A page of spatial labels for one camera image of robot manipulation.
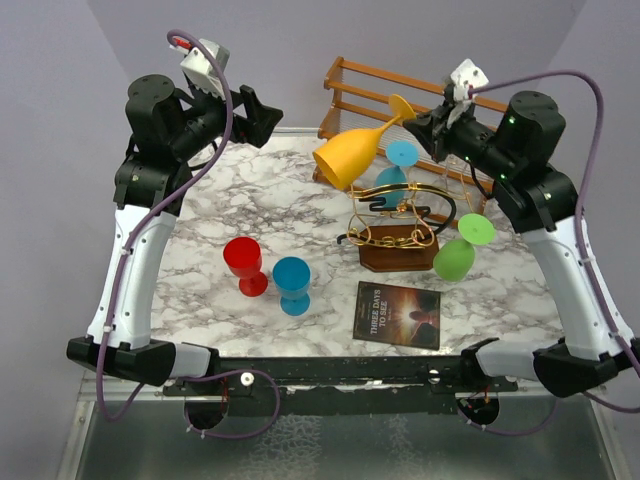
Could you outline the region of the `light blue plastic wine glass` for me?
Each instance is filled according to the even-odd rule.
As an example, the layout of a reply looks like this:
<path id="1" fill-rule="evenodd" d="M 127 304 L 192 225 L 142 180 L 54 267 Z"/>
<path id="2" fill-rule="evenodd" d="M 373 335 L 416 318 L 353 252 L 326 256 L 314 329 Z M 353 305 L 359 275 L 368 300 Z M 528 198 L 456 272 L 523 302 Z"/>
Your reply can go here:
<path id="1" fill-rule="evenodd" d="M 381 187 L 384 185 L 406 183 L 407 177 L 405 169 L 415 165 L 419 159 L 417 148 L 408 141 L 394 141 L 387 146 L 385 155 L 392 166 L 382 170 L 378 174 L 374 186 Z M 380 197 L 385 200 L 384 208 L 395 209 L 400 201 L 404 199 L 405 192 L 394 191 L 381 194 Z"/>

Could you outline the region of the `clear wine glass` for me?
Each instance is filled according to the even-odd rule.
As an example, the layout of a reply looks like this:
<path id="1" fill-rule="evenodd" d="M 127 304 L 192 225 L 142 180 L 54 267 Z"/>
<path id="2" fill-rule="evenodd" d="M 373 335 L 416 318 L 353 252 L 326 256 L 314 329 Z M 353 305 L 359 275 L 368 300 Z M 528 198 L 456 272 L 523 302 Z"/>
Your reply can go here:
<path id="1" fill-rule="evenodd" d="M 464 200 L 469 203 L 472 200 L 471 193 L 465 182 L 466 168 L 459 165 L 452 155 L 443 163 L 444 171 L 437 180 L 437 185 L 448 193 L 454 200 Z"/>

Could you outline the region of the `yellow plastic wine glass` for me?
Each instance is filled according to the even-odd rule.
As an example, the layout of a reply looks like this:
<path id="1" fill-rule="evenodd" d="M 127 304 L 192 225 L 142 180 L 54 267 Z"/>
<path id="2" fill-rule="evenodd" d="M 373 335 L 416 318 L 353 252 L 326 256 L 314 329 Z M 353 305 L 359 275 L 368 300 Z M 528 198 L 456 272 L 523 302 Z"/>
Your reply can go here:
<path id="1" fill-rule="evenodd" d="M 392 118 L 377 128 L 345 131 L 313 152 L 313 159 L 329 183 L 338 190 L 347 189 L 372 164 L 384 133 L 393 125 L 413 120 L 416 113 L 400 95 L 388 98 Z"/>

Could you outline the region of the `gold wire wine glass rack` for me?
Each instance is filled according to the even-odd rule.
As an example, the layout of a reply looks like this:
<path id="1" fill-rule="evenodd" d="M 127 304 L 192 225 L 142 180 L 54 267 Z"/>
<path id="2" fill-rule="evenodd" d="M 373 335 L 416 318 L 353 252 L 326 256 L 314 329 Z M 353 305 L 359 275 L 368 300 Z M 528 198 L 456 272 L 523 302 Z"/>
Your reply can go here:
<path id="1" fill-rule="evenodd" d="M 375 273 L 433 269 L 444 248 L 439 237 L 463 219 L 449 191 L 426 183 L 405 181 L 367 189 L 350 186 L 346 194 L 352 213 L 336 243 L 355 246 L 360 265 Z M 430 206 L 418 202 L 420 194 L 444 200 L 449 213 L 434 214 Z"/>

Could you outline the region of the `red plastic wine glass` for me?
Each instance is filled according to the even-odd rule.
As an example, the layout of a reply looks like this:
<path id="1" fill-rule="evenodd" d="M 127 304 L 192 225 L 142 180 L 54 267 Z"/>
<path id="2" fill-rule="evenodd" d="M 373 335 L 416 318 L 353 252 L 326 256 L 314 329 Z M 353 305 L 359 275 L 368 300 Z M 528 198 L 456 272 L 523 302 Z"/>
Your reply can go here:
<path id="1" fill-rule="evenodd" d="M 223 259 L 231 273 L 238 278 L 238 287 L 248 297 L 261 296 L 268 287 L 268 279 L 262 272 L 261 248 L 250 237 L 237 237 L 223 249 Z"/>

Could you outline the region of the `green plastic wine glass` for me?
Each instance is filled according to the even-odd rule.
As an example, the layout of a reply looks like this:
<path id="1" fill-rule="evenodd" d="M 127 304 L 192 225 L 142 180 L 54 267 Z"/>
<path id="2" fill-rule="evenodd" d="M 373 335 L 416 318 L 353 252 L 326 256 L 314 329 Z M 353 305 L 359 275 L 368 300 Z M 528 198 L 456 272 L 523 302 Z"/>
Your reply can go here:
<path id="1" fill-rule="evenodd" d="M 448 241 L 433 259 L 433 270 L 448 282 L 461 281 L 475 262 L 475 247 L 491 243 L 496 234 L 491 221 L 476 213 L 459 219 L 458 232 L 459 237 Z"/>

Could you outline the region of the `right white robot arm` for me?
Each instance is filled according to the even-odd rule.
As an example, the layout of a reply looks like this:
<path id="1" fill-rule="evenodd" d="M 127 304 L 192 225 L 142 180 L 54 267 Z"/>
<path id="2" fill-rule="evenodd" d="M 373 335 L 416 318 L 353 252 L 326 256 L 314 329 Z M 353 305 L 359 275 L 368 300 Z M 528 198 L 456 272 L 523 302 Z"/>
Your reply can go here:
<path id="1" fill-rule="evenodd" d="M 549 163 L 566 121 L 536 91 L 509 101 L 495 131 L 478 122 L 470 98 L 451 88 L 437 108 L 415 114 L 392 97 L 397 122 L 437 162 L 453 154 L 493 179 L 492 193 L 542 270 L 564 330 L 547 347 L 492 338 L 465 349 L 459 378 L 481 391 L 495 377 L 539 381 L 559 398 L 585 393 L 639 367 L 639 340 L 619 316 L 588 243 L 587 188 Z"/>

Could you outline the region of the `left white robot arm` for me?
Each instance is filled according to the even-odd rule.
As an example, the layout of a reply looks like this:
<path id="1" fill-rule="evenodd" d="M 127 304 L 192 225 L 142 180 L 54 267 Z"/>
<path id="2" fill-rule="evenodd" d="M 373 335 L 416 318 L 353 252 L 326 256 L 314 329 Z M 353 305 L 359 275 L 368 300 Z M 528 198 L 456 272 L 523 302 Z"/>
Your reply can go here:
<path id="1" fill-rule="evenodd" d="M 86 332 L 71 339 L 72 362 L 116 378 L 160 386 L 186 377 L 206 395 L 220 385 L 214 349 L 156 340 L 151 307 L 165 247 L 194 179 L 189 162 L 204 148 L 227 142 L 263 145 L 281 120 L 242 85 L 229 95 L 187 91 L 160 74 L 128 88 L 131 136 L 114 184 L 115 234 L 98 308 Z"/>

